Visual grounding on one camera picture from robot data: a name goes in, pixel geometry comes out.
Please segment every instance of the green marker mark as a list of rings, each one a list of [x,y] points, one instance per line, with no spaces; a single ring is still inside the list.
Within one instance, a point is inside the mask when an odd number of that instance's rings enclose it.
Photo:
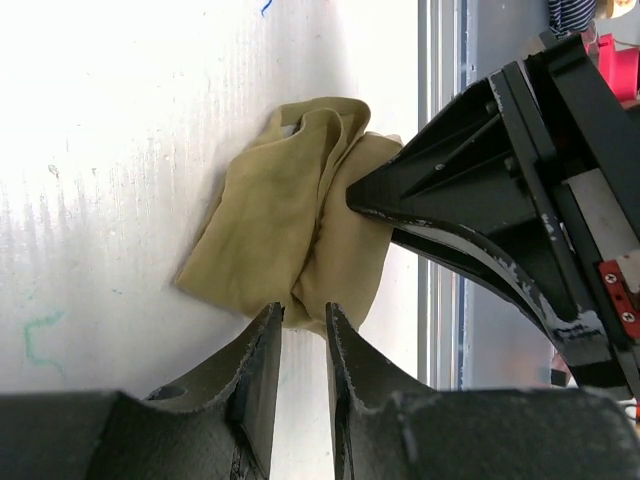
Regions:
[[[37,329],[42,327],[52,327],[63,317],[63,315],[63,312],[56,312],[53,315],[35,318],[30,322],[27,322],[24,326],[24,343],[27,359],[32,365],[35,365],[36,367],[53,367],[58,371],[60,376],[66,380],[67,376],[64,373],[62,365],[54,360],[41,358],[36,355],[33,339],[33,335]]]

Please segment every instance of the striped fabric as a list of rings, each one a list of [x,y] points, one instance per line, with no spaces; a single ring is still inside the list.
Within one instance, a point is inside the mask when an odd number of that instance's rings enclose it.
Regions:
[[[597,0],[549,0],[549,27],[558,38],[587,30],[596,16]]]

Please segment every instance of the mounting hole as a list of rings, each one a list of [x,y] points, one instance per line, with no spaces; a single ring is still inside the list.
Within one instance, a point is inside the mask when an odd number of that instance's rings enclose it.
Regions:
[[[169,400],[171,398],[177,398],[187,393],[185,388],[178,385],[165,385],[157,390],[154,390],[149,394],[147,400]]]

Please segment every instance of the red bracket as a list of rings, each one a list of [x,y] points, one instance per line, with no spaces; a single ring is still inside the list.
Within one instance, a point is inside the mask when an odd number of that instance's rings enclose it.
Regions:
[[[629,299],[618,262],[602,262],[598,269],[625,332],[635,340],[640,339],[640,311],[633,307]]]

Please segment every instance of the crumpled cloth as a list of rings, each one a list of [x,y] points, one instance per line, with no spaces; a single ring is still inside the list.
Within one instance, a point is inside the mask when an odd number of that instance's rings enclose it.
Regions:
[[[549,28],[557,38],[584,33],[596,18],[618,18],[633,10],[637,0],[548,0]]]
[[[338,97],[283,105],[230,164],[176,285],[256,316],[285,307],[284,326],[325,335],[325,305],[358,328],[377,293],[392,227],[351,211],[349,185],[390,160],[398,140],[365,133],[371,112]],[[287,136],[283,127],[297,131]]]

